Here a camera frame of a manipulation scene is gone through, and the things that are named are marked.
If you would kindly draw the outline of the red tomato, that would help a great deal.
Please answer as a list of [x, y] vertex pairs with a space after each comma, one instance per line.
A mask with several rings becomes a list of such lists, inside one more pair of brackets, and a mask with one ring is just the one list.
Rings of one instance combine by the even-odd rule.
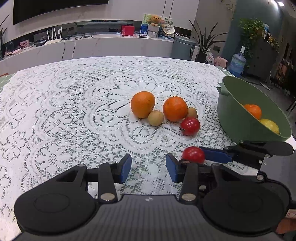
[[181, 124], [180, 129], [182, 133], [186, 136], [194, 136], [200, 130], [201, 124], [199, 120], [195, 117], [185, 118]]
[[205, 161], [205, 154], [199, 147], [188, 147], [183, 150], [182, 159], [193, 163], [203, 164]]

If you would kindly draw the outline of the yellow-green pear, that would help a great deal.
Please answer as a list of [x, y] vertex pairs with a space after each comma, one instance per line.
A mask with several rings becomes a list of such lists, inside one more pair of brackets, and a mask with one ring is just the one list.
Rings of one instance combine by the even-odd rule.
[[259, 121], [261, 124], [263, 124], [265, 127], [270, 129], [272, 132], [274, 132], [278, 135], [280, 134], [280, 129], [274, 121], [269, 120], [269, 119], [260, 119]]

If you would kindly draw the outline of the green colander bowl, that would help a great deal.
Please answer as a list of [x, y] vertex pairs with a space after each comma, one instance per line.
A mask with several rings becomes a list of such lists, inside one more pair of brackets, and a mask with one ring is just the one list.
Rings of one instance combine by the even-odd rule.
[[[224, 132], [236, 144], [240, 141], [281, 141], [292, 136], [292, 130], [284, 112], [261, 90], [234, 76], [225, 76], [217, 88], [218, 118]], [[245, 104], [261, 108], [262, 118], [275, 122], [280, 133], [274, 133], [256, 119]]]

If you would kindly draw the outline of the orange mandarin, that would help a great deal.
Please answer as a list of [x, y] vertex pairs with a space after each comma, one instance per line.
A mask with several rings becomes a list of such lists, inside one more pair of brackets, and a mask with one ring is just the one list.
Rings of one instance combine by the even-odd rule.
[[245, 104], [244, 108], [253, 115], [257, 120], [261, 119], [262, 116], [262, 110], [259, 106], [256, 104]]

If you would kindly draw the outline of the right brown kiwi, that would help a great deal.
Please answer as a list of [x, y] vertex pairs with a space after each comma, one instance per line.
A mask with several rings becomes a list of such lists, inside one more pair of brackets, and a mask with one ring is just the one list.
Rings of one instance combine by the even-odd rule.
[[188, 108], [187, 118], [198, 118], [198, 113], [195, 108]]

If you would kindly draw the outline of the brown kiwi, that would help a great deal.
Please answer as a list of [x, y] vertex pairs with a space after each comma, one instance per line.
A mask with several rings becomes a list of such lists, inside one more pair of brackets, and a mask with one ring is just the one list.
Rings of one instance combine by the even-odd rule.
[[198, 118], [198, 113], [195, 108], [188, 108], [187, 118]]
[[160, 126], [164, 121], [164, 114], [159, 110], [152, 111], [147, 117], [151, 126]]

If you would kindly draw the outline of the left brown kiwi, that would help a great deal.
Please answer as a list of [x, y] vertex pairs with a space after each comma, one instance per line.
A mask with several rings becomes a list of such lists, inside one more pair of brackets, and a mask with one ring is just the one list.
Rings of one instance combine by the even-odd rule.
[[147, 117], [151, 126], [160, 126], [164, 121], [164, 114], [159, 110], [152, 111]]

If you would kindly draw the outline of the right back orange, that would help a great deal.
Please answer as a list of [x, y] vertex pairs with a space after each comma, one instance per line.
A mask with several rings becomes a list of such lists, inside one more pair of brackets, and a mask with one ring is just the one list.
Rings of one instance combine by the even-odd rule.
[[187, 116], [188, 106], [181, 97], [170, 97], [163, 105], [163, 113], [168, 121], [178, 122]]

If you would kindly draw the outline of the orange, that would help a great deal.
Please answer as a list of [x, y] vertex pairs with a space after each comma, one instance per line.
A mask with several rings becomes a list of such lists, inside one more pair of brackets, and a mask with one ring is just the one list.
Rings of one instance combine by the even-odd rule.
[[156, 99], [152, 93], [141, 91], [132, 97], [130, 107], [137, 118], [147, 118], [154, 109], [155, 103]]
[[170, 97], [163, 105], [163, 113], [168, 121], [178, 122], [187, 116], [188, 106], [181, 97]]

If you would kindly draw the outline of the white lace tablecloth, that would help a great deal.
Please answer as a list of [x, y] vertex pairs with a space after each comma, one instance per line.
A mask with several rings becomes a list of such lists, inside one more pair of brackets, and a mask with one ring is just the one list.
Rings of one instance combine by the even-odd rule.
[[[20, 230], [14, 215], [24, 192], [77, 164], [96, 168], [132, 156], [118, 194], [171, 194], [165, 156], [189, 146], [222, 149], [232, 141], [218, 120], [212, 65], [155, 57], [98, 57], [55, 62], [15, 73], [1, 92], [1, 240]], [[184, 136], [177, 123], [159, 127], [136, 118], [132, 97], [148, 91], [155, 109], [173, 96], [195, 108], [201, 129]]]

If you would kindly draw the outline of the left back orange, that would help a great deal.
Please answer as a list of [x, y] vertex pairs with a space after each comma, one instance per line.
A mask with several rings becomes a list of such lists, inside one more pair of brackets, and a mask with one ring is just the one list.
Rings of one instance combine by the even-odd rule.
[[147, 118], [154, 109], [155, 103], [156, 99], [152, 93], [141, 91], [132, 97], [130, 107], [137, 118]]

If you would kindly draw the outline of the dark drawer cabinet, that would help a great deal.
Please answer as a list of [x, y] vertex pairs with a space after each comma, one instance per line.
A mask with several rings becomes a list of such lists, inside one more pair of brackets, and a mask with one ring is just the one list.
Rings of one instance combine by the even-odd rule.
[[269, 42], [259, 39], [253, 51], [247, 74], [266, 80], [273, 68], [278, 52]]

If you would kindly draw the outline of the blue water jug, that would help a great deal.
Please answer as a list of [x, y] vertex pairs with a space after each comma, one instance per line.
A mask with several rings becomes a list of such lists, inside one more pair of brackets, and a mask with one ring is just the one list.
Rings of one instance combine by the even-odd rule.
[[227, 69], [232, 75], [238, 78], [241, 76], [241, 73], [243, 72], [244, 66], [246, 64], [244, 51], [245, 47], [242, 46], [240, 52], [232, 56], [231, 62]]

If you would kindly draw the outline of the pink piggy heater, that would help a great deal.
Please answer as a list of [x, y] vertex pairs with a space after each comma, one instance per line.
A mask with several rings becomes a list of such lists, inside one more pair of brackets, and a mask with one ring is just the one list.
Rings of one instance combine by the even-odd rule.
[[220, 57], [220, 56], [218, 56], [218, 57], [216, 57], [214, 59], [214, 65], [215, 66], [220, 66], [220, 67], [226, 69], [227, 68], [227, 64], [228, 64], [228, 61], [226, 59]]

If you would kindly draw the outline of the white plastic bag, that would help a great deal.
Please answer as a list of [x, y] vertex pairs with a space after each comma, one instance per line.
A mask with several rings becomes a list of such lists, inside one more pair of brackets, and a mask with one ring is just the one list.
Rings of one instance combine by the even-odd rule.
[[215, 60], [214, 60], [214, 56], [213, 56], [213, 54], [210, 52], [210, 48], [207, 50], [207, 52], [206, 52], [206, 59], [205, 59], [205, 63], [207, 63], [207, 64], [211, 64], [211, 65], [214, 65], [214, 62], [215, 62]]

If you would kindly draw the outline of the grey trash bin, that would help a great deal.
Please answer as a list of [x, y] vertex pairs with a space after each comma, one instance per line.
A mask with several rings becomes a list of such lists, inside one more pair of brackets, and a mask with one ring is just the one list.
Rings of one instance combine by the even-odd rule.
[[188, 60], [192, 59], [196, 41], [182, 36], [175, 36], [173, 48], [171, 51], [171, 58]]

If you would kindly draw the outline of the potted long-leaf plant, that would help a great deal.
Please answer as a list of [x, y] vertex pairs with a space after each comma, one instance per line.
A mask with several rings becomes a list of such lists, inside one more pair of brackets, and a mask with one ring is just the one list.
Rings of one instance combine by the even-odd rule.
[[197, 34], [197, 44], [199, 47], [199, 52], [196, 57], [196, 62], [199, 63], [206, 63], [206, 57], [207, 57], [207, 51], [209, 48], [216, 43], [224, 43], [224, 40], [217, 40], [216, 38], [219, 36], [227, 35], [228, 32], [220, 33], [220, 34], [215, 34], [214, 30], [218, 23], [216, 23], [210, 30], [210, 32], [207, 32], [207, 28], [204, 29], [202, 32], [199, 24], [197, 23], [196, 20], [192, 22], [189, 20], [191, 26], [193, 27], [194, 32]]

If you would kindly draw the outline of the trailing green plant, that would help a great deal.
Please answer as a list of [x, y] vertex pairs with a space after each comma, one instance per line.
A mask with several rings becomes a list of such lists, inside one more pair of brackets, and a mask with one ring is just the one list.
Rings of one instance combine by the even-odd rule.
[[245, 47], [244, 56], [248, 61], [253, 57], [253, 49], [258, 39], [262, 37], [264, 25], [259, 19], [241, 18], [239, 21], [239, 27], [241, 28], [240, 41]]

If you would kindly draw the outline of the white tv cabinet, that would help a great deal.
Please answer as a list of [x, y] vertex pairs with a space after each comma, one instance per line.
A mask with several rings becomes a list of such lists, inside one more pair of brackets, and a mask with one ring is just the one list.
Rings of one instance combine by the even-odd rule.
[[72, 37], [61, 42], [31, 47], [1, 60], [1, 75], [58, 62], [99, 56], [170, 57], [172, 40], [122, 37], [117, 34]]

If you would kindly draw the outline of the red box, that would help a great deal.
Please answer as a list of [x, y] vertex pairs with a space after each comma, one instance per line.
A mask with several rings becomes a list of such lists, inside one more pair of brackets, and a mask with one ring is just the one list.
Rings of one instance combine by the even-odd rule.
[[121, 35], [124, 36], [133, 36], [135, 27], [132, 25], [122, 25], [121, 26]]

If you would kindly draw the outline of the white wifi router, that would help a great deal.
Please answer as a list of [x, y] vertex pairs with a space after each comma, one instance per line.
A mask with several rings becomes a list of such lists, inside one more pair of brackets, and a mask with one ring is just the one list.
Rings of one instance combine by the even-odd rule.
[[63, 30], [63, 26], [61, 26], [58, 30], [56, 30], [55, 27], [52, 27], [51, 30], [46, 29], [47, 41], [45, 45], [61, 42], [62, 30]]

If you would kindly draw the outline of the teddy bear toy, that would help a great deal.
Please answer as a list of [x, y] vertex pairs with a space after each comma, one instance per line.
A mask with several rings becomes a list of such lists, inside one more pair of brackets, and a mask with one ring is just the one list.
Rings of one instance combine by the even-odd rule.
[[153, 25], [153, 26], [157, 26], [160, 24], [161, 20], [162, 20], [161, 16], [150, 15], [149, 20], [148, 20], [148, 24]]

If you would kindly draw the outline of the left potted plant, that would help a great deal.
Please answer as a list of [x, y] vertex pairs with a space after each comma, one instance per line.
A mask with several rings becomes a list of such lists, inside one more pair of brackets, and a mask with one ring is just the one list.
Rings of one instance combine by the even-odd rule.
[[6, 30], [3, 30], [2, 25], [3, 25], [3, 23], [5, 22], [5, 20], [6, 20], [9, 16], [10, 16], [10, 14], [8, 14], [7, 17], [4, 18], [4, 20], [3, 20], [3, 21], [1, 22], [1, 24], [0, 24], [0, 60], [2, 60], [3, 57], [4, 57], [3, 35], [4, 35], [4, 32], [6, 31]]

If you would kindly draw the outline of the black wall television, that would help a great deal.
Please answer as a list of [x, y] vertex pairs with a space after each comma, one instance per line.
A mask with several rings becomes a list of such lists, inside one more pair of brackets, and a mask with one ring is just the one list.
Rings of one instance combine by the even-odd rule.
[[60, 9], [108, 4], [108, 0], [14, 0], [13, 25]]

